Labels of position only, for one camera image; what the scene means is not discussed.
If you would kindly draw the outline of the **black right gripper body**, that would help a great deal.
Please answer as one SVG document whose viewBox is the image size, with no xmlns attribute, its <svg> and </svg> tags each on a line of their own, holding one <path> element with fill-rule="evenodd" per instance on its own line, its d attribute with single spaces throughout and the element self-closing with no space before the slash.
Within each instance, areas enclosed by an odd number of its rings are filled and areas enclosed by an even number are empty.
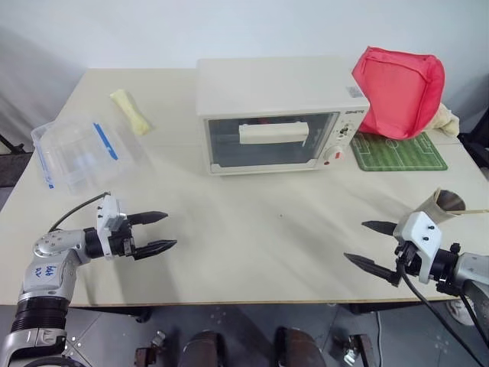
<svg viewBox="0 0 489 367">
<path fill-rule="evenodd" d="M 397 257 L 395 260 L 396 267 L 394 270 L 394 275 L 391 276 L 390 281 L 394 287 L 399 285 L 402 278 L 400 271 L 401 265 L 404 268 L 405 274 L 414 277 L 419 276 L 421 269 L 421 258 L 417 255 L 416 251 L 416 246 L 412 242 L 399 243 L 395 248 L 394 254 Z"/>
</svg>

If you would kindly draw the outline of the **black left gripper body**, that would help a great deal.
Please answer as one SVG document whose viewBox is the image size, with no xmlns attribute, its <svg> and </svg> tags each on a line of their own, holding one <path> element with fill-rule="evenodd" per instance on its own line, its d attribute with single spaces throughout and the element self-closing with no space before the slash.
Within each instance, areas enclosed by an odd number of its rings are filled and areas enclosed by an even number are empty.
<svg viewBox="0 0 489 367">
<path fill-rule="evenodd" d="M 109 236 L 112 255 L 135 257 L 136 246 L 132 235 L 132 223 L 129 217 L 121 222 L 117 230 L 113 229 Z"/>
</svg>

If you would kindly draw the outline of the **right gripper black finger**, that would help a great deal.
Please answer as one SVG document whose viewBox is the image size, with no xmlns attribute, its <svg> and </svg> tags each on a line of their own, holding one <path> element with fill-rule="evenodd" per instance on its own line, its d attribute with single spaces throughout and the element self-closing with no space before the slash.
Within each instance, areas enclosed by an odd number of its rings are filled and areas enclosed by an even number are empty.
<svg viewBox="0 0 489 367">
<path fill-rule="evenodd" d="M 365 258 L 361 255 L 355 255 L 351 253 L 344 253 L 344 256 L 352 262 L 354 265 L 359 267 L 361 270 L 366 271 L 376 277 L 384 279 L 389 284 L 397 286 L 397 272 L 392 271 L 383 266 L 377 265 L 373 260 Z"/>
<path fill-rule="evenodd" d="M 394 231 L 397 227 L 397 224 L 394 222 L 388 221 L 377 221 L 377 220 L 369 220 L 361 223 L 364 227 L 367 227 L 375 232 L 388 235 L 394 237 Z"/>
</svg>

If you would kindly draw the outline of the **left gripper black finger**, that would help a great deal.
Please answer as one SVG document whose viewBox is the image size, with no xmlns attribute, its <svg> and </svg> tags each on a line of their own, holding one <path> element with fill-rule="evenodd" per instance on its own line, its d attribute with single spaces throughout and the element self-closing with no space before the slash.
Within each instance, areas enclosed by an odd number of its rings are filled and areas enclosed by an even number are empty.
<svg viewBox="0 0 489 367">
<path fill-rule="evenodd" d="M 149 242 L 146 244 L 146 246 L 136 248 L 133 251 L 133 258 L 136 261 L 144 258 L 150 258 L 165 252 L 166 250 L 172 248 L 175 244 L 177 244 L 176 239 Z"/>
<path fill-rule="evenodd" d="M 161 211 L 148 211 L 128 215 L 128 222 L 131 226 L 147 225 L 158 222 L 168 217 L 167 213 Z"/>
</svg>

